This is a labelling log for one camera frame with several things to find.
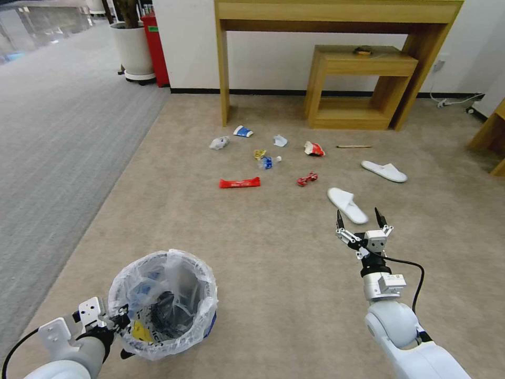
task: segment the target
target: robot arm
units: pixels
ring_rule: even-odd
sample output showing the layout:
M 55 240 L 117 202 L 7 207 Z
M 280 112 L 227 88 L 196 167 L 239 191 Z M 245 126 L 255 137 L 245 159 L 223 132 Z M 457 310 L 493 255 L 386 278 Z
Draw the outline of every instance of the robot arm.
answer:
M 444 348 L 435 344 L 419 324 L 413 310 L 396 301 L 406 287 L 401 274 L 386 265 L 384 248 L 393 227 L 375 208 L 381 229 L 352 233 L 337 212 L 337 237 L 356 251 L 362 263 L 365 298 L 370 303 L 365 323 L 375 341 L 393 363 L 398 379 L 469 379 L 468 374 Z
M 25 379 L 96 379 L 109 355 L 115 333 L 130 324 L 127 313 L 126 305 L 118 316 L 109 317 L 102 299 L 92 297 L 79 304 L 74 314 L 40 326 L 37 335 L 51 359 Z M 6 377 L 9 358 L 4 363 L 3 377 Z

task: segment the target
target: white slipper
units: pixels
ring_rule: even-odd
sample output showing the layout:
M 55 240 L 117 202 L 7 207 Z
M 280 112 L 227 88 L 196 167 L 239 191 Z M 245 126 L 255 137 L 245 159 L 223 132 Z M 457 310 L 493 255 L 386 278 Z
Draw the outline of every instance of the white slipper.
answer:
M 328 190 L 328 198 L 355 224 L 368 222 L 366 214 L 352 201 L 354 194 L 333 187 Z
M 398 169 L 391 163 L 381 166 L 374 162 L 363 161 L 361 162 L 361 165 L 363 168 L 366 168 L 367 170 L 370 170 L 387 180 L 391 180 L 392 182 L 403 183 L 407 181 L 407 176 L 403 172 L 398 171 Z

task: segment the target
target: yellow label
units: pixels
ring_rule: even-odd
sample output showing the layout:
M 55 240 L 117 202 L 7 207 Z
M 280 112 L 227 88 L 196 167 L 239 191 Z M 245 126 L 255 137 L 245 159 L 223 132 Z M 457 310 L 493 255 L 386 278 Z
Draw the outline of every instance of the yellow label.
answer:
M 140 341 L 154 342 L 149 329 L 144 328 L 139 320 L 135 320 L 133 323 L 132 336 Z

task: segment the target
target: gray carpet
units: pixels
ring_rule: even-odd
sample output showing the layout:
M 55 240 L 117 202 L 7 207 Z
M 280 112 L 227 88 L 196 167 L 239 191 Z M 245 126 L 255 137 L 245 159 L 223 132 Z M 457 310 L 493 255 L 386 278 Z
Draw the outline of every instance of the gray carpet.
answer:
M 0 67 L 2 361 L 169 95 L 116 74 L 108 32 Z

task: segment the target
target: black cable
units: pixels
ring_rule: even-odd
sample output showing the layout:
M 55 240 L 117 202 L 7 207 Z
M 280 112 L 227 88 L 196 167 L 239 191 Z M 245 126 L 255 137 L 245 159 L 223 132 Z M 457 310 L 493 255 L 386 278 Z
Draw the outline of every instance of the black cable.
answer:
M 9 364 L 9 361 L 11 360 L 12 355 L 14 352 L 17 350 L 18 347 L 21 346 L 23 342 L 25 342 L 27 339 L 29 339 L 31 336 L 33 336 L 35 333 L 38 332 L 38 328 L 35 329 L 34 331 L 31 331 L 27 335 L 25 335 L 23 338 L 19 340 L 17 344 L 14 345 L 14 347 L 9 351 L 7 356 L 5 357 L 4 365 L 2 366 L 2 379 L 7 379 L 7 365 Z
M 421 278 L 419 278 L 419 284 L 417 285 L 416 294 L 414 295 L 414 299 L 412 300 L 412 311 L 415 314 L 416 313 L 417 297 L 419 296 L 419 292 L 421 291 L 422 281 L 425 279 L 425 269 L 419 263 L 416 263 L 416 262 L 404 261 L 404 260 L 399 260 L 396 258 L 390 258 L 390 257 L 382 256 L 376 252 L 371 252 L 371 253 L 381 257 L 383 260 L 397 262 L 397 263 L 405 263 L 405 264 L 408 264 L 411 266 L 415 266 L 421 270 Z

